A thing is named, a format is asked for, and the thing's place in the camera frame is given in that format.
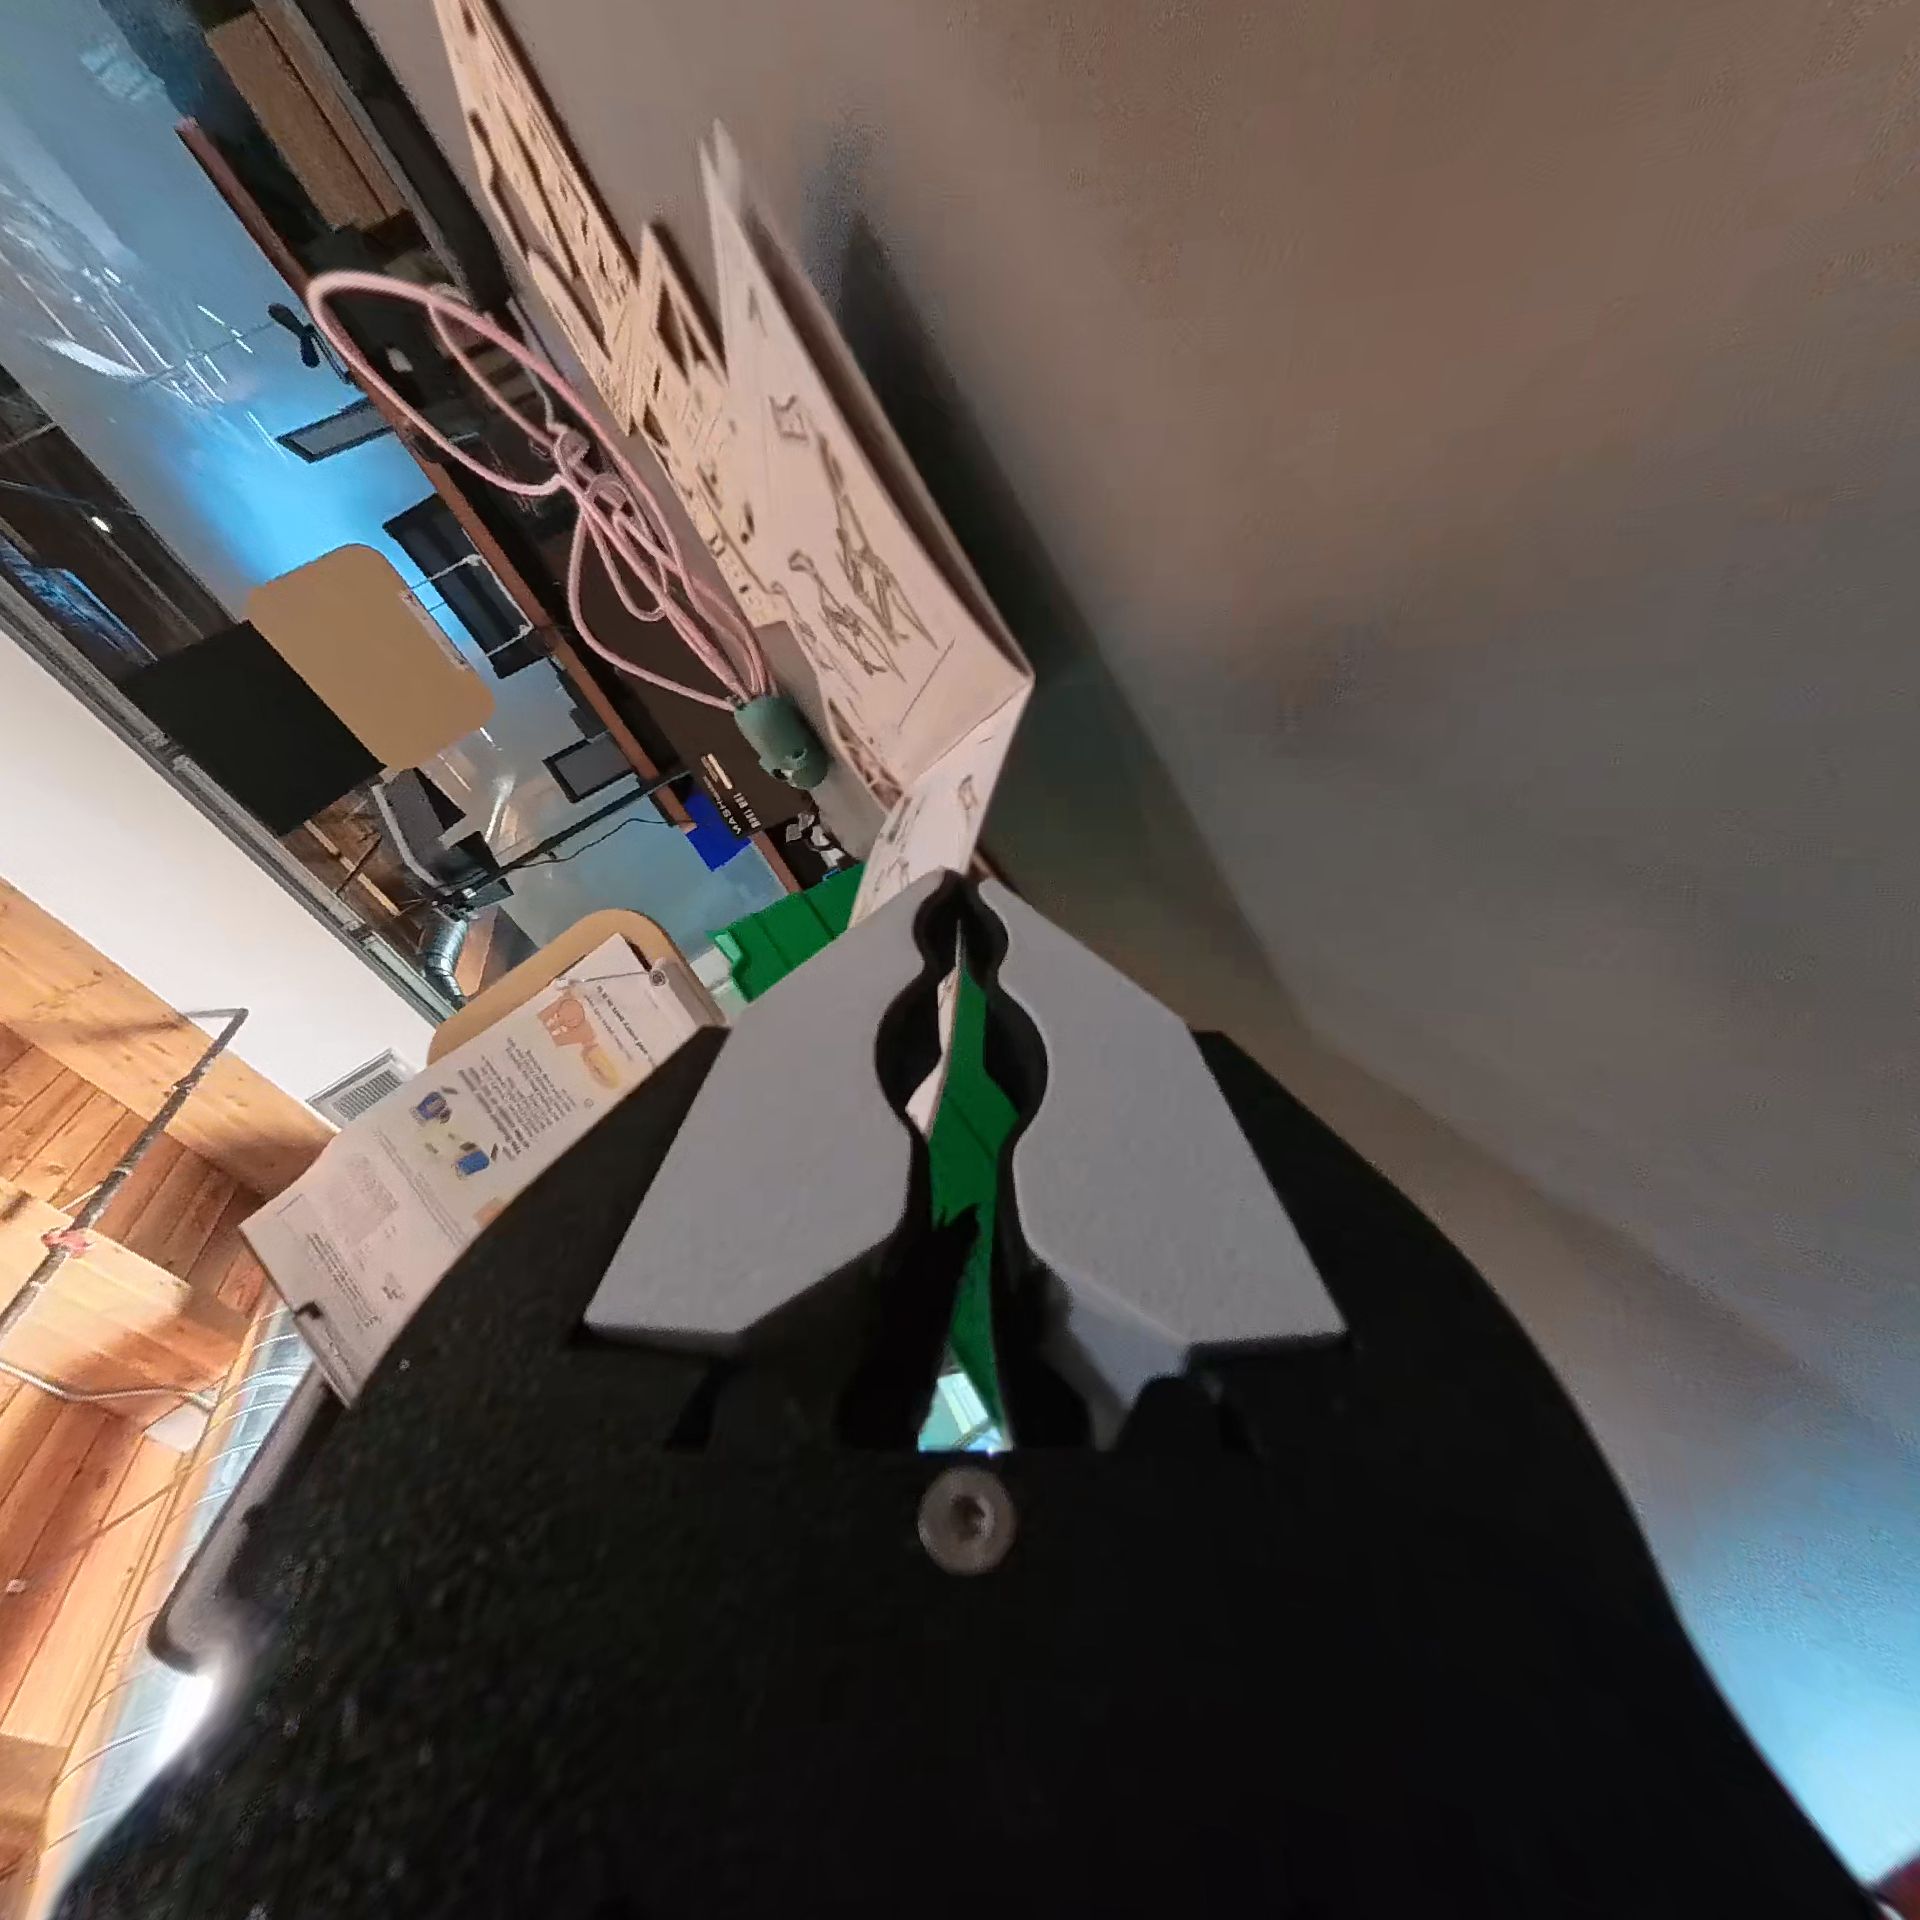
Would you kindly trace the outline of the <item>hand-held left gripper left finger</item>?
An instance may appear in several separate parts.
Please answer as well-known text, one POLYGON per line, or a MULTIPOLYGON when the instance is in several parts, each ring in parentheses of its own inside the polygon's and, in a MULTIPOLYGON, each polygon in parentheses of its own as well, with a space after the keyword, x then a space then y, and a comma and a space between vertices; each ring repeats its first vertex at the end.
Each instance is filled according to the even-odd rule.
POLYGON ((946 870, 915 879, 733 1020, 588 1303, 588 1333, 737 1353, 907 1218, 927 1141, 906 1102, 938 1050, 952 895, 946 870))

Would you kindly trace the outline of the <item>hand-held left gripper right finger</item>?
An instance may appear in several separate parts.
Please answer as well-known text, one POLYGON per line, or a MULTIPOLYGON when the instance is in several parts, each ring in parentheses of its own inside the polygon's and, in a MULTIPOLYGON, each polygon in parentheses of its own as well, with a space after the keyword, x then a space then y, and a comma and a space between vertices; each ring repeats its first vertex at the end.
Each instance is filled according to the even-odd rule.
POLYGON ((1347 1318, 1184 1020, 977 886, 1000 1149, 992 1343, 1016 1444, 1113 1444, 1143 1391, 1332 1349, 1347 1318))

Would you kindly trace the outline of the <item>green plastic bin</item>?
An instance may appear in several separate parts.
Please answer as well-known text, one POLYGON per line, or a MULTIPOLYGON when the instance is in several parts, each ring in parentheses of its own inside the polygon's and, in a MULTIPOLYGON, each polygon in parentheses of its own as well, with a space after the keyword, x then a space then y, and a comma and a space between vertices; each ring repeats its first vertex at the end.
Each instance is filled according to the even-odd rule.
MULTIPOLYGON (((863 868, 786 895, 711 934, 728 959, 732 993, 755 1002, 850 924, 863 868)), ((1002 1149, 1018 1122, 1016 1102, 987 1070, 987 994, 972 959, 962 962, 952 1020, 946 1082, 932 1113, 929 1172, 935 1218, 970 1220, 975 1239, 949 1324, 949 1358, 922 1428, 930 1452, 1007 1446, 1002 1381, 992 1330, 992 1255, 1002 1149)))

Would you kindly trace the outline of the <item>printed paper sheet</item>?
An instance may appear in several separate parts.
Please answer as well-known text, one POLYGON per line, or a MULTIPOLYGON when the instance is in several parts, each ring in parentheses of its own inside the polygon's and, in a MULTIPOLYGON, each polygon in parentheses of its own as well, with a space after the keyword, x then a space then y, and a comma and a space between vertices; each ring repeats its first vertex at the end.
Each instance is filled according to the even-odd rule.
POLYGON ((698 1034, 608 941, 341 1129, 243 1235, 343 1404, 458 1259, 698 1034))

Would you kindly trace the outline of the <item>printed instruction booklet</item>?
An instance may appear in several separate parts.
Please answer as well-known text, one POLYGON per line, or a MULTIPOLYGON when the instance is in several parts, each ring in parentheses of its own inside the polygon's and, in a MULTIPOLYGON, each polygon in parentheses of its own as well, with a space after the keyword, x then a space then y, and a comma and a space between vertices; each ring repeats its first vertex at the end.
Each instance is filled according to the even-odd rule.
POLYGON ((852 924, 970 870, 1036 677, 725 129, 701 149, 740 555, 883 804, 852 924))

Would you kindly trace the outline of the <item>laser-cut wooden sheet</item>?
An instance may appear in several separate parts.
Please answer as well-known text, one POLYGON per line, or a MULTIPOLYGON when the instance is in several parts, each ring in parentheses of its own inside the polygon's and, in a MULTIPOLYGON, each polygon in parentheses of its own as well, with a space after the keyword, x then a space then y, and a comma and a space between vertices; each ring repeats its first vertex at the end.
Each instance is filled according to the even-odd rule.
POLYGON ((615 419, 664 454, 706 463, 732 419, 723 348, 658 223, 641 229, 635 258, 615 314, 615 419))
POLYGON ((634 413, 641 271, 492 3, 436 3, 487 211, 620 427, 634 413))

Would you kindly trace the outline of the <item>stack of cardboard boxes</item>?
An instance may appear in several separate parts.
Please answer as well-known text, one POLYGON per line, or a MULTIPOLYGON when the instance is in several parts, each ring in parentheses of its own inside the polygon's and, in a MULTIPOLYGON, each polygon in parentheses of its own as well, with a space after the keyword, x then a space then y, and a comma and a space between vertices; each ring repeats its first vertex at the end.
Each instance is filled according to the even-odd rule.
POLYGON ((416 218, 370 109, 301 4, 196 4, 196 13, 216 63, 327 229, 416 218))

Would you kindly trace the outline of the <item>silver air duct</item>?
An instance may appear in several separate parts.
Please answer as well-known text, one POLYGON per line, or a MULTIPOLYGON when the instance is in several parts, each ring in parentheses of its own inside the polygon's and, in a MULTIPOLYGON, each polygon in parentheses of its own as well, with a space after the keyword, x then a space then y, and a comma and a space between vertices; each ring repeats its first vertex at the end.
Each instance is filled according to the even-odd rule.
POLYGON ((412 934, 416 972, 452 1011, 477 999, 532 950, 504 902, 469 916, 423 905, 412 915, 412 934))

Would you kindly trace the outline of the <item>white wall vent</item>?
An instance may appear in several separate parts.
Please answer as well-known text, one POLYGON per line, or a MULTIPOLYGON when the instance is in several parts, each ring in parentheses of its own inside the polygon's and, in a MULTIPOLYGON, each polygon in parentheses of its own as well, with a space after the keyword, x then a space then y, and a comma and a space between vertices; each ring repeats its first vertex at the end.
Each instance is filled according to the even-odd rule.
POLYGON ((346 1129, 373 1111, 384 1097, 403 1090, 416 1075, 416 1067, 384 1050, 375 1058, 353 1067, 347 1075, 327 1084, 320 1092, 306 1097, 306 1107, 322 1116, 335 1129, 346 1129))

